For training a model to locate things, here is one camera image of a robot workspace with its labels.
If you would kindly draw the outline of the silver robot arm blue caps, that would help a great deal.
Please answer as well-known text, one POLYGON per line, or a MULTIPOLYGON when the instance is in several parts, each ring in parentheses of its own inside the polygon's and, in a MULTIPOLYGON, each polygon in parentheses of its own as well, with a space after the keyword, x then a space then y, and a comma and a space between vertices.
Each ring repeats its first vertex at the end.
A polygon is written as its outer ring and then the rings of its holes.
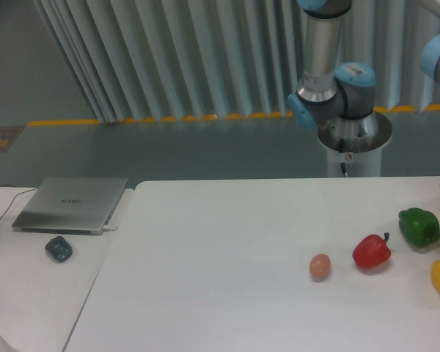
POLYGON ((317 131, 329 177, 377 177, 392 124, 375 110, 423 109, 440 85, 440 1, 300 1, 304 63, 289 108, 317 131))

